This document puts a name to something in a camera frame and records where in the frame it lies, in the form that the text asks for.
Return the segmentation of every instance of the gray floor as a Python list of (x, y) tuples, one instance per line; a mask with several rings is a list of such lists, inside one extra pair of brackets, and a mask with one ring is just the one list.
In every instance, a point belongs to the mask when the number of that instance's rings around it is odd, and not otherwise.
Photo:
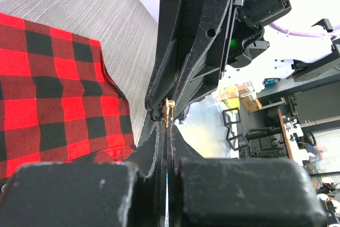
[(0, 12), (100, 40), (138, 141), (157, 42), (157, 23), (139, 0), (0, 0)]

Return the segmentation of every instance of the green led light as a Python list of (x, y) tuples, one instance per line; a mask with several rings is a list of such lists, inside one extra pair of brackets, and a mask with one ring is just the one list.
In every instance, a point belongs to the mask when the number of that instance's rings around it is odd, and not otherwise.
[(236, 46), (237, 46), (236, 40), (235, 40), (235, 39), (232, 39), (232, 40), (230, 41), (230, 47), (231, 47), (231, 48), (235, 48)]

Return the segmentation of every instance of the cardboard box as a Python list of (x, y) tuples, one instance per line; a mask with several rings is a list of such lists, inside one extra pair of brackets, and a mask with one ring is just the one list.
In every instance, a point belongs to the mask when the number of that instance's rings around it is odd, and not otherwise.
[(250, 97), (244, 97), (241, 98), (241, 102), (248, 113), (256, 112), (262, 108), (262, 104), (257, 98), (251, 100)]

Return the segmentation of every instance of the red plaid fabric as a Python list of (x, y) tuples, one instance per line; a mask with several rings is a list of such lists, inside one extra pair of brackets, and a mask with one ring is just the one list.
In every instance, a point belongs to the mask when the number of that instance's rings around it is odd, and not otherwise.
[(117, 162), (134, 149), (100, 42), (0, 13), (0, 180), (24, 163)]

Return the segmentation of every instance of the gold object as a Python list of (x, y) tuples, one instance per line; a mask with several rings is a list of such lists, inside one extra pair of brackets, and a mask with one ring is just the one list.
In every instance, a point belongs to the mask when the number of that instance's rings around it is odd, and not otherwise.
[(174, 121), (175, 102), (173, 100), (168, 100), (166, 98), (165, 104), (163, 106), (163, 117), (164, 117), (164, 124), (165, 124), (166, 129), (169, 127), (170, 108), (171, 108), (171, 112), (172, 112), (172, 121)]

